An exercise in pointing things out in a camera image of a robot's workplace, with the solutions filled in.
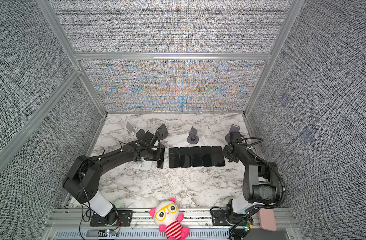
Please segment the white folding stand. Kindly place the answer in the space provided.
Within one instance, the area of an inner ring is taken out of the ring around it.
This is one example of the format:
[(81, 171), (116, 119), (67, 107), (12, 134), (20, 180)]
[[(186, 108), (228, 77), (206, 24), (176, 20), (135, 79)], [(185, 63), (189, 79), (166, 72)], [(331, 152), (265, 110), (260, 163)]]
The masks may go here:
[(126, 130), (129, 136), (134, 136), (136, 134), (136, 127), (134, 127), (131, 123), (126, 122)]
[(152, 168), (153, 162), (134, 162), (133, 169), (140, 171), (150, 171)]

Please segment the black phone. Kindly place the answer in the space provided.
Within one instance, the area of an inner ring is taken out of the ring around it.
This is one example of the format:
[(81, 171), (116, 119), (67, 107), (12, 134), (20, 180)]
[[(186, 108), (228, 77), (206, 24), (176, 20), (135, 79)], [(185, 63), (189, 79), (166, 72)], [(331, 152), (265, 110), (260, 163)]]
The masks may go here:
[(192, 167), (203, 166), (200, 147), (190, 147), (190, 161)]
[(157, 150), (157, 168), (163, 169), (164, 168), (164, 157), (165, 157), (165, 147), (160, 147)]
[(180, 167), (191, 168), (190, 147), (181, 147), (179, 151), (180, 151)]
[(211, 146), (200, 147), (200, 152), (202, 158), (202, 165), (204, 167), (213, 167)]
[(212, 164), (215, 167), (225, 167), (225, 160), (222, 155), (222, 147), (221, 146), (212, 146)]
[(169, 168), (180, 167), (180, 151), (178, 147), (169, 148)]

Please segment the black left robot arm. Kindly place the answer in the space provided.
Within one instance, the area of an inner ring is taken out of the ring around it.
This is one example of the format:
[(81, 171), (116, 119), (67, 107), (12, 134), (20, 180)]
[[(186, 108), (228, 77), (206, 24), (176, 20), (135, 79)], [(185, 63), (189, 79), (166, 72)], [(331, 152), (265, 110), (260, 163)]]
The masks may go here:
[(136, 141), (125, 143), (118, 150), (94, 157), (77, 157), (63, 180), (63, 188), (80, 204), (87, 204), (101, 218), (102, 224), (115, 225), (117, 208), (99, 191), (101, 176), (128, 162), (162, 163), (165, 146), (161, 140), (168, 134), (164, 124), (154, 134), (140, 129)]

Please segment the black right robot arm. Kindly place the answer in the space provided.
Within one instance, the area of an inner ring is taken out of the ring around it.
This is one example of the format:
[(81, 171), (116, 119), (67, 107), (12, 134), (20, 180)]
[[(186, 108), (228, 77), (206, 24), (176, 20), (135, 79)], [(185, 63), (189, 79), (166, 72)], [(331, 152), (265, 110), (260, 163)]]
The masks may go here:
[(260, 157), (252, 147), (263, 142), (258, 137), (244, 137), (240, 132), (229, 132), (228, 145), (221, 155), (229, 162), (241, 162), (244, 166), (241, 196), (226, 206), (226, 220), (235, 225), (243, 218), (252, 217), (261, 209), (280, 207), (286, 197), (284, 181), (277, 164)]

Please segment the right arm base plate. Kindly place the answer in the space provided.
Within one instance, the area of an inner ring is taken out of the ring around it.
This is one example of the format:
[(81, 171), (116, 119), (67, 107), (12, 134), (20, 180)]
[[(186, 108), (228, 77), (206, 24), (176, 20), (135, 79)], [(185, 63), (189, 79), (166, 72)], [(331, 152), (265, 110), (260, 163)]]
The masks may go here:
[(210, 214), (213, 226), (231, 226), (226, 219), (226, 210), (213, 209)]

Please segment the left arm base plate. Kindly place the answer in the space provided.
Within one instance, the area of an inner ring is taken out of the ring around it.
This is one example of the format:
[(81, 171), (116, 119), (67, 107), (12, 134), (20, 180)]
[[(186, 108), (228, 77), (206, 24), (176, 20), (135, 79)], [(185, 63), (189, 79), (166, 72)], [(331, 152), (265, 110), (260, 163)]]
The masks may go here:
[(110, 211), (105, 217), (97, 213), (92, 215), (91, 227), (129, 227), (131, 225), (133, 211)]

